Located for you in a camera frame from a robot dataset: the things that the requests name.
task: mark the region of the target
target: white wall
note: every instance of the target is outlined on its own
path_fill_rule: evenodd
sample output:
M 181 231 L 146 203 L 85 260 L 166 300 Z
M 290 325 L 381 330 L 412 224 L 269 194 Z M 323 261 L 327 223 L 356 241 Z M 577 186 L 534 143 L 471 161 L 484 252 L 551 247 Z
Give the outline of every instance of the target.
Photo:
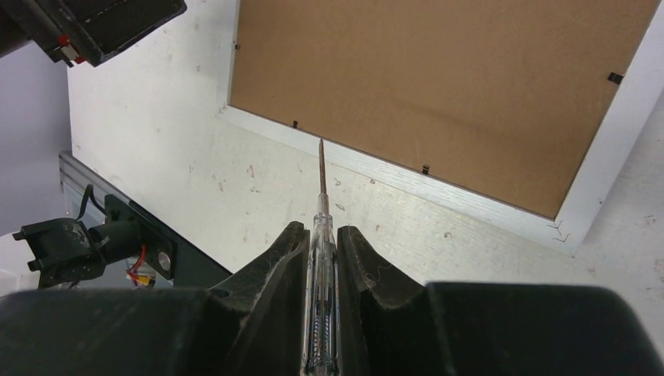
M 0 59 L 0 236 L 65 216 L 58 153 L 71 149 L 67 66 L 31 43 Z

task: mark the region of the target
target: screw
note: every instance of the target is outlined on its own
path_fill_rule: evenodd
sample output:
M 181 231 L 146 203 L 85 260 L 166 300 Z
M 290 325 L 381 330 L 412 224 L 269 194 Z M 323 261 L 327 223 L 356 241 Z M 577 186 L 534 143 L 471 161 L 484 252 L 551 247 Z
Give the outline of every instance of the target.
M 159 255 L 157 255 L 157 261 L 164 271 L 167 272 L 171 269 L 171 258 L 166 255 L 166 252 L 159 252 Z

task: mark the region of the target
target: white picture frame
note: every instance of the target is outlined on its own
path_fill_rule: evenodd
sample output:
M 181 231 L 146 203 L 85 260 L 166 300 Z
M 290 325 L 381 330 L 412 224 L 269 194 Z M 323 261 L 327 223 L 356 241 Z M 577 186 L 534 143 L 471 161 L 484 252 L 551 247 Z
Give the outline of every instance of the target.
M 230 85 L 240 0 L 226 2 L 220 25 L 217 118 L 311 155 L 319 138 L 231 107 Z M 664 5 L 660 4 L 554 220 L 433 179 L 356 150 L 326 143 L 330 163 L 488 222 L 550 248 L 571 252 L 586 236 L 664 89 Z

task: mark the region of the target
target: dirt speck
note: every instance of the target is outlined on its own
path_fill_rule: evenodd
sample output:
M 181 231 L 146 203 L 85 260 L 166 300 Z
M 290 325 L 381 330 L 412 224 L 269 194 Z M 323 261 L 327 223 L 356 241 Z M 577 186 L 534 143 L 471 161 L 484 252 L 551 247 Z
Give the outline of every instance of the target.
M 650 227 L 657 223 L 657 218 L 654 215 L 647 215 L 644 217 L 644 223 L 646 227 Z

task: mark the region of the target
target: screwdriver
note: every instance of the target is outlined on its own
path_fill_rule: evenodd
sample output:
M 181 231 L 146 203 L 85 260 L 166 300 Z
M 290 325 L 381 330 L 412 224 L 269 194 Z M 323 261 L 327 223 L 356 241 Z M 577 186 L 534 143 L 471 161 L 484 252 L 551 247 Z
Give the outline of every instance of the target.
M 322 139 L 318 153 L 320 194 L 307 263 L 301 374 L 329 375 L 338 374 L 339 370 L 339 288 Z

